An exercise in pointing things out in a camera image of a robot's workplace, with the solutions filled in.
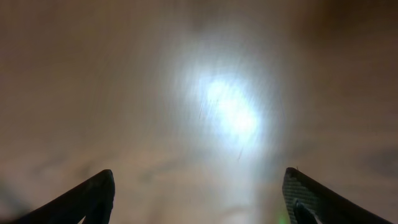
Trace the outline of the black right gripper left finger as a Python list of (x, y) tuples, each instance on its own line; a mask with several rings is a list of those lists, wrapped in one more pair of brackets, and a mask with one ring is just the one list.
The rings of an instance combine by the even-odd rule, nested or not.
[(14, 223), (108, 224), (114, 196), (113, 173), (105, 169)]

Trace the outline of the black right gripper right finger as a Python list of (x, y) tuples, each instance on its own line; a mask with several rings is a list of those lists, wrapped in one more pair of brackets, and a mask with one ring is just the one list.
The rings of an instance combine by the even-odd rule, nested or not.
[(299, 170), (285, 170), (282, 193), (291, 223), (391, 224)]

